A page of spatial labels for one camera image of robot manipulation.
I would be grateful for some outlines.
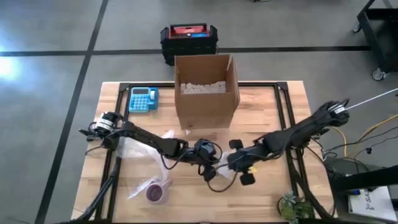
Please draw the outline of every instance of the metal rod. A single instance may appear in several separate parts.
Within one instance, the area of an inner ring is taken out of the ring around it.
[[[359,106],[359,105],[362,105],[362,104],[364,104],[364,103],[367,103],[367,102],[369,102],[369,101],[371,101],[371,100],[377,99],[377,98],[379,98],[379,97],[382,97],[382,96],[384,96],[384,95],[387,95],[387,94],[392,93],[392,92],[397,91],[397,90],[398,90],[398,88],[393,89],[393,90],[390,90],[390,91],[385,92],[385,93],[383,93],[383,94],[380,94],[380,95],[378,95],[378,96],[372,97],[372,98],[370,98],[370,99],[368,99],[368,100],[365,100],[365,101],[362,101],[362,102],[360,102],[360,103],[357,103],[357,104],[355,104],[355,105],[353,105],[353,106],[350,106],[349,108],[346,108],[346,110],[350,110],[350,109],[355,108],[355,107],[357,107],[357,106]]]

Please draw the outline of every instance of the blue calculator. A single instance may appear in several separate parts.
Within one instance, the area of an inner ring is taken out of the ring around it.
[[[146,113],[149,110],[156,110],[159,101],[157,88],[134,87],[131,89],[129,104],[130,113]]]

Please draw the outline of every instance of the cart wheel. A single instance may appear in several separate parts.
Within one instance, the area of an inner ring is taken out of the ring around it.
[[[361,25],[359,23],[355,24],[353,27],[353,32],[356,34],[357,32],[361,31]]]
[[[376,69],[372,74],[373,79],[376,81],[381,81],[381,80],[385,79],[386,76],[387,76],[387,73],[382,72],[380,70],[380,68]]]

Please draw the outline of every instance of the wooden table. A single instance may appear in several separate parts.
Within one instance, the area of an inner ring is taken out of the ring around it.
[[[295,120],[299,122],[311,115],[304,85],[301,81],[287,83]],[[114,111],[118,88],[119,83],[103,83],[95,119],[104,111]],[[229,129],[196,129],[191,130],[189,134],[181,130],[172,88],[159,89],[157,111],[131,114],[129,120],[158,135],[173,129],[176,138],[185,139],[192,145],[197,139],[205,138],[218,143],[224,151],[230,150],[230,139],[241,139],[244,146],[250,146],[253,139],[280,129],[279,115],[272,88],[240,87],[239,90],[241,102]],[[283,106],[286,123],[289,125],[285,103]],[[316,144],[310,146],[320,154]],[[86,156],[72,218],[78,217],[98,193],[105,156],[106,151],[101,149]],[[326,210],[331,211],[333,197],[323,165],[309,151],[305,151],[303,159],[311,191]],[[154,163],[148,159],[123,159],[113,222],[284,221],[277,212],[276,204],[283,194],[291,191],[285,155],[278,160],[256,163],[255,184],[242,186],[238,179],[223,193],[212,192],[207,187],[203,177],[197,174],[197,166],[180,163],[169,172],[169,177],[174,182],[170,187],[169,201],[161,206],[148,204],[142,193],[127,199],[132,187],[151,177],[158,169],[155,165],[148,164]],[[222,189],[228,184],[228,180],[217,178],[212,180],[211,184],[213,188]]]

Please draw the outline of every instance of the calculator display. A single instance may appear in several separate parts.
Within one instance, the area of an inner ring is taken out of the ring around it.
[[[133,94],[148,94],[148,90],[145,89],[135,89],[132,91]]]

